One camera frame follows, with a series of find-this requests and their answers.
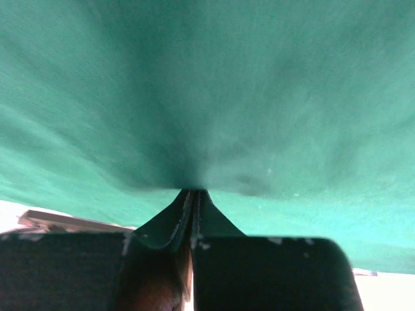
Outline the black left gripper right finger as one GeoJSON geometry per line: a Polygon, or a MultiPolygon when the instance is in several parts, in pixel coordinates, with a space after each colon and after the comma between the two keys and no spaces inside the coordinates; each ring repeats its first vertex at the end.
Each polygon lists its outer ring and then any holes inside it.
{"type": "Polygon", "coordinates": [[[195,193],[196,310],[362,310],[348,258],[332,240],[246,236],[195,193]]]}

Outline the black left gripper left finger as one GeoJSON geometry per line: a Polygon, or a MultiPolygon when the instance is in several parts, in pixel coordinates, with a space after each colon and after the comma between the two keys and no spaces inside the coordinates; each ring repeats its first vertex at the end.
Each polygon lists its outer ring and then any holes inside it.
{"type": "Polygon", "coordinates": [[[127,232],[21,225],[1,233],[2,310],[113,310],[126,271],[152,251],[174,251],[189,217],[188,190],[127,232]]]}

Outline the green surgical drape cloth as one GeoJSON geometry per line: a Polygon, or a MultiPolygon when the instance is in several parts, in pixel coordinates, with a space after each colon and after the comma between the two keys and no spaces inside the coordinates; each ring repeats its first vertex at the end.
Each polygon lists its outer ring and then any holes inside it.
{"type": "Polygon", "coordinates": [[[1,199],[138,226],[183,188],[414,273],[414,2],[2,1],[1,199]]]}

